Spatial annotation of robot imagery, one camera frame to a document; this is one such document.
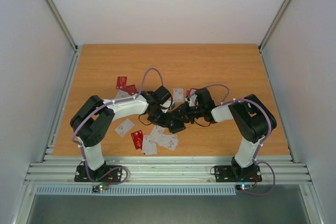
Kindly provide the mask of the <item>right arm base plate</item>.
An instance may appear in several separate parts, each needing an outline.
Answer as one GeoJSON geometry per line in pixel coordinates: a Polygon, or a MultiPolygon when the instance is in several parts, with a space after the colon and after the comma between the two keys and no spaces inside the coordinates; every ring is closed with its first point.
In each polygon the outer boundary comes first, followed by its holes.
{"type": "Polygon", "coordinates": [[[214,176],[218,183],[262,182],[260,167],[254,164],[247,168],[217,165],[214,166],[214,176]]]}

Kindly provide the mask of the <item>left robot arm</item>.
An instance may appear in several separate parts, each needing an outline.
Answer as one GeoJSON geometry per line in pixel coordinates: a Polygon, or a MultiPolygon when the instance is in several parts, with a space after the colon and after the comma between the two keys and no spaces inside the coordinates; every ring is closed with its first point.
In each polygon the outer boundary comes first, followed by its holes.
{"type": "Polygon", "coordinates": [[[106,162],[101,141],[113,121],[142,114],[157,118],[169,109],[169,106],[164,106],[166,101],[172,101],[172,95],[163,86],[155,91],[141,91],[133,96],[113,100],[91,96],[70,120],[73,130],[71,140],[81,149],[87,175],[94,181],[105,177],[106,162]]]}

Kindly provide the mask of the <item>black leather card holder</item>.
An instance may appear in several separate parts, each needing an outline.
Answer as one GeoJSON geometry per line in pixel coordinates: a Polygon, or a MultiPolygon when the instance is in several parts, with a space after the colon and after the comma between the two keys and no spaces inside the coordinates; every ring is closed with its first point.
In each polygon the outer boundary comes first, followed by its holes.
{"type": "Polygon", "coordinates": [[[171,116],[167,123],[167,128],[170,133],[176,134],[186,129],[185,123],[176,120],[173,116],[171,116]]]}

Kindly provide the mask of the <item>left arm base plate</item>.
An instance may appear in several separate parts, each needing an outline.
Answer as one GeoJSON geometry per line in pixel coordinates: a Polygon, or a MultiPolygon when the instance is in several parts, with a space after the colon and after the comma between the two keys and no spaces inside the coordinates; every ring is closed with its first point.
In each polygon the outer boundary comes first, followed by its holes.
{"type": "Polygon", "coordinates": [[[97,183],[120,183],[121,176],[124,175],[121,166],[102,165],[93,171],[85,165],[78,165],[75,172],[75,182],[97,182],[97,183]]]}

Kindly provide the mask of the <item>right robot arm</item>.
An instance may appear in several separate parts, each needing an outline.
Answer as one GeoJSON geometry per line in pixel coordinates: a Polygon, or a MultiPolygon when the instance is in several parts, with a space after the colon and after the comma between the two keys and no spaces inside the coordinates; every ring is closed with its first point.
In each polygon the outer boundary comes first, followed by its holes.
{"type": "Polygon", "coordinates": [[[256,156],[263,141],[277,127],[275,117],[251,94],[240,100],[216,105],[207,88],[195,91],[197,105],[185,101],[171,112],[167,126],[171,133],[185,129],[185,124],[193,124],[203,118],[208,125],[233,120],[242,135],[238,152],[228,166],[215,166],[214,174],[217,182],[249,182],[262,181],[257,173],[256,156]]]}

